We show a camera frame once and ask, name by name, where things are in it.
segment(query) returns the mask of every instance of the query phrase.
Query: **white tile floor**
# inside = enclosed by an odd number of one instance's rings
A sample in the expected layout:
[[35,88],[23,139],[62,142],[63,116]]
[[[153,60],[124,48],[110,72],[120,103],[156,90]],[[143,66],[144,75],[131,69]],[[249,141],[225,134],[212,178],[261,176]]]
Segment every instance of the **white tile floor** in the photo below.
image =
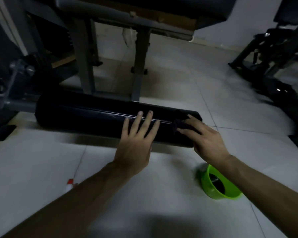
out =
[[[129,93],[133,47],[126,47],[121,29],[99,27],[104,64],[94,70],[97,88]],[[292,123],[230,70],[236,55],[152,35],[140,101],[198,111],[232,154],[298,192],[298,149],[287,137]],[[62,195],[67,179],[82,182],[99,171],[117,145],[44,131],[32,114],[19,113],[12,123],[18,128],[0,142],[0,236]],[[245,197],[208,198],[194,181],[203,163],[192,149],[155,144],[149,166],[114,196],[90,237],[284,237]]]

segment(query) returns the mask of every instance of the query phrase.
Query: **forearm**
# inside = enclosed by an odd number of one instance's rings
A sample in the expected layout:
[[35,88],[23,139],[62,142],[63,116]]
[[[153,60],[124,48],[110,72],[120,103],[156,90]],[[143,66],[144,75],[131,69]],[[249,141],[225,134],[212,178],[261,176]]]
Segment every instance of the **forearm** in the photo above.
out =
[[81,237],[104,204],[130,177],[124,167],[109,163],[3,237]]
[[298,237],[298,193],[235,157],[218,170],[288,237]]

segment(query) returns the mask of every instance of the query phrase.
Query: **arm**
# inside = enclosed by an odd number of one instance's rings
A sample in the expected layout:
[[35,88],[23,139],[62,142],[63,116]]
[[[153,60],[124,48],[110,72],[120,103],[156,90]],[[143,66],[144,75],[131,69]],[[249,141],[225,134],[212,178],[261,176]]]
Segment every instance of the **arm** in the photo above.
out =
[[189,116],[188,129],[178,131],[194,142],[195,152],[235,184],[288,237],[298,237],[298,193],[250,168],[229,154],[220,134]]
[[2,238],[82,237],[115,192],[148,165],[151,144],[160,123],[157,120],[145,137],[153,112],[148,112],[138,131],[142,115],[143,112],[138,113],[129,133],[129,118],[125,119],[113,162],[36,212]]

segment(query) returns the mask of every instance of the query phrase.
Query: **hand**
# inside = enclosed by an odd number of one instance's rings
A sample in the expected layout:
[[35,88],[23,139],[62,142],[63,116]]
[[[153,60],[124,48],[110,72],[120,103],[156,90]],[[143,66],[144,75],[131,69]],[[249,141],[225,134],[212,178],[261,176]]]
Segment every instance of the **hand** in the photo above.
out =
[[129,134],[129,118],[125,118],[121,139],[113,161],[113,163],[127,168],[132,176],[138,174],[148,165],[151,144],[156,137],[160,125],[160,121],[157,120],[145,137],[151,123],[153,112],[148,112],[145,121],[138,131],[142,115],[143,112],[140,111],[131,126]]
[[230,158],[231,155],[227,151],[220,133],[208,127],[197,118],[191,115],[188,116],[189,119],[185,120],[185,122],[193,126],[201,135],[190,129],[179,128],[178,131],[193,141],[195,152],[207,163],[215,167]]

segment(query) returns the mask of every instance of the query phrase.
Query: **green plastic bowl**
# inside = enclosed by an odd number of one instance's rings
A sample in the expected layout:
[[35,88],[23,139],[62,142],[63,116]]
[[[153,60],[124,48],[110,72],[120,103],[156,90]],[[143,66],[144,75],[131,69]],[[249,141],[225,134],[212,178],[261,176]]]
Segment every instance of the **green plastic bowl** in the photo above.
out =
[[[215,188],[211,182],[210,174],[217,176],[222,181],[225,188],[225,195]],[[208,165],[207,170],[201,172],[200,181],[203,191],[212,199],[219,200],[226,198],[236,200],[242,196],[242,192],[212,165]]]

